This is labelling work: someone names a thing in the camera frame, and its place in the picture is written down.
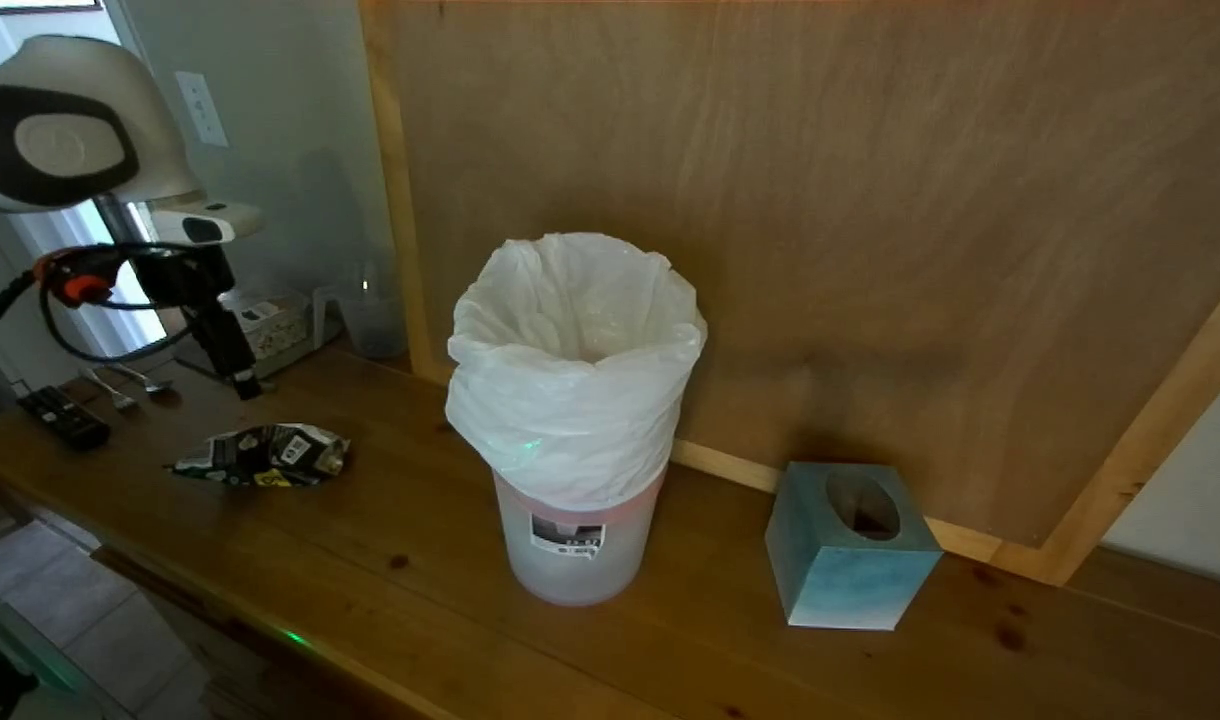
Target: trash can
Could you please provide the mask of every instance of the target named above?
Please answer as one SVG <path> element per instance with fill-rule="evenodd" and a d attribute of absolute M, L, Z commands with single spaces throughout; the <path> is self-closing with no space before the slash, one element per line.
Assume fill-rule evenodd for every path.
<path fill-rule="evenodd" d="M 449 423 L 496 475 L 528 593 L 601 605 L 631 584 L 699 346 L 693 285 L 597 230 L 510 240 L 458 300 Z"/>

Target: tissue box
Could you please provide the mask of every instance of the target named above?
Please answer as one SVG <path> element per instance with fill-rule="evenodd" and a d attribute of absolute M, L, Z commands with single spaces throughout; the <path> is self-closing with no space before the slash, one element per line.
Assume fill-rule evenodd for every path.
<path fill-rule="evenodd" d="M 891 630 L 939 560 L 881 462 L 789 462 L 765 538 L 792 626 Z"/>

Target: wooden table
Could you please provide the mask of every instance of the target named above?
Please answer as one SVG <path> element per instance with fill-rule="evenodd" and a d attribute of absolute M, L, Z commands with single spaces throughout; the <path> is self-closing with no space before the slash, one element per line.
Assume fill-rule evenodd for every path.
<path fill-rule="evenodd" d="M 115 437 L 90 457 L 0 417 L 0 484 L 424 715 L 1220 715 L 1220 587 L 1200 578 L 1109 564 L 1057 593 L 943 560 L 891 634 L 795 630 L 769 494 L 675 468 L 642 578 L 548 606 L 505 564 L 446 388 L 342 346 L 251 405 L 167 371 L 180 405 L 100 410 Z M 167 475 L 268 418 L 351 437 L 351 468 L 311 493 Z"/>

